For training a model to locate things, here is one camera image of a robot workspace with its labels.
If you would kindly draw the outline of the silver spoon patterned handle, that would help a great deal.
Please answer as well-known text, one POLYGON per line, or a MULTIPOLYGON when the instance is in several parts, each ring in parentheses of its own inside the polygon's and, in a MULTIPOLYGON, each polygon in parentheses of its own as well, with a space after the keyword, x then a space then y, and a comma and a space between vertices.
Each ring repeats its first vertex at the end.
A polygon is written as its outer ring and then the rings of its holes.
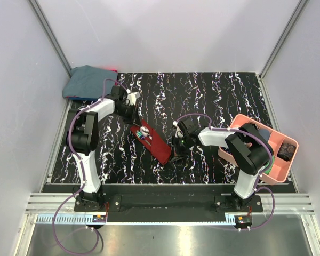
POLYGON ((152 139, 151 135, 150 135, 150 130, 146 127, 146 126, 141 126, 139 128, 140 133, 144 136, 149 138, 150 140, 152 139))

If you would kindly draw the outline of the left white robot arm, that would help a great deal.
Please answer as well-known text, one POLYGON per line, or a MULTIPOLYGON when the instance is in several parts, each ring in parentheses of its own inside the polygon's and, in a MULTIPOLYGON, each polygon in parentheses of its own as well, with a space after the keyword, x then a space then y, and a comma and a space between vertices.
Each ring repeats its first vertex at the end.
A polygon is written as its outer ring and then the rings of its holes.
POLYGON ((74 193, 76 204, 99 211, 105 199, 102 183, 97 173, 95 150, 99 142, 99 122, 112 114, 121 117, 126 124, 141 125, 137 111, 139 92, 131 92, 122 86, 113 86, 108 95, 80 110, 70 110, 66 120, 63 140, 76 162, 80 187, 74 193))

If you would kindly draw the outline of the fork with teal handle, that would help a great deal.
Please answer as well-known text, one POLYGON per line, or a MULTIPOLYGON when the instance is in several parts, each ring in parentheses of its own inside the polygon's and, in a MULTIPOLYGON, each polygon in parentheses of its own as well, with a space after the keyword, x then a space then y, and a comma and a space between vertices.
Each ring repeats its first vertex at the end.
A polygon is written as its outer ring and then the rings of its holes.
POLYGON ((148 145, 151 146, 151 143, 149 141, 147 141, 146 137, 140 131, 136 132, 136 136, 137 136, 138 139, 140 139, 141 141, 146 142, 148 145))

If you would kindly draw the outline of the dark red cloth napkin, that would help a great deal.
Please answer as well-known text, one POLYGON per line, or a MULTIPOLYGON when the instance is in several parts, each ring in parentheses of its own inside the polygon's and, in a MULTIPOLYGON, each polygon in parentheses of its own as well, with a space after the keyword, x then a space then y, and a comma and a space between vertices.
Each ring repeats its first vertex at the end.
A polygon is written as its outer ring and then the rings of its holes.
MULTIPOLYGON (((145 148, 150 151, 150 153, 162 164, 166 165, 169 162, 171 155, 171 148, 167 143, 161 138, 159 134, 145 121, 141 121, 142 126, 146 126, 150 130, 150 135, 152 139, 146 137, 147 141, 151 143, 151 146, 146 142, 138 139, 145 148)), ((139 131, 139 126, 132 125, 130 130, 136 136, 136 132, 139 131)))

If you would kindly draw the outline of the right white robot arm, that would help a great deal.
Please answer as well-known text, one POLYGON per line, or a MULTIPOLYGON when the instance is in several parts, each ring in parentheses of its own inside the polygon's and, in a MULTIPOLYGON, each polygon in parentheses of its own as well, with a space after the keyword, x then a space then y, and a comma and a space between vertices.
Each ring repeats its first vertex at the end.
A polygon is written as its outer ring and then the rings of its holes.
POLYGON ((257 191, 260 176, 274 162, 274 151, 258 129, 250 123, 239 128, 217 128, 211 124, 200 127, 189 118, 174 121, 173 127, 176 132, 172 143, 178 157, 188 155, 194 146, 216 146, 231 152, 239 174, 226 207, 240 212, 246 210, 257 191))

